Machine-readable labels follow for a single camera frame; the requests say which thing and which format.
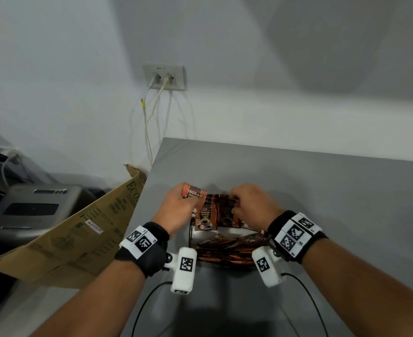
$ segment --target gray appliance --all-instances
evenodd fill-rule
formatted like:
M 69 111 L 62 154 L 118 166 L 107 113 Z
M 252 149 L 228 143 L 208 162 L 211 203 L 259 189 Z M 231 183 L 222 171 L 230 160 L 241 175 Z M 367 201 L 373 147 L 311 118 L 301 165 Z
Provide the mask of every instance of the gray appliance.
M 0 242 L 25 245 L 95 200 L 80 185 L 14 185 L 0 202 Z

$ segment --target gray table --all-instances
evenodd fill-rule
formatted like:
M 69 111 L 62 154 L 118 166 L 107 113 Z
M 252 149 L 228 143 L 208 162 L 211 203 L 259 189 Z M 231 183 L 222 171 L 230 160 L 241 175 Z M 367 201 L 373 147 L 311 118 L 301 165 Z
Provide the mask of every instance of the gray table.
M 413 162 L 165 138 L 127 233 L 151 219 L 165 192 L 186 181 L 208 192 L 259 184 L 285 208 L 302 211 L 327 235 L 413 289 Z M 177 233 L 170 252 L 187 246 Z M 352 336 L 300 265 L 331 336 Z M 168 279 L 149 278 L 122 336 L 130 336 L 147 294 Z M 293 279 L 267 289 L 259 274 L 197 267 L 194 289 L 158 289 L 135 336 L 324 336 L 304 289 Z

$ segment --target black wrist strap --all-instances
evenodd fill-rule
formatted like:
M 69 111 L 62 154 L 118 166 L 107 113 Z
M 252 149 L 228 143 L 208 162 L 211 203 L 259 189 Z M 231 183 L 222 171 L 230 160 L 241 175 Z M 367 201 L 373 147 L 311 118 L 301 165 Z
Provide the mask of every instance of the black wrist strap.
M 283 259 L 302 263 L 303 257 L 317 240 L 327 238 L 322 228 L 304 214 L 292 210 L 278 216 L 267 229 Z
M 169 234 L 155 222 L 138 226 L 121 243 L 116 260 L 133 261 L 145 277 L 153 276 L 167 262 L 166 250 Z

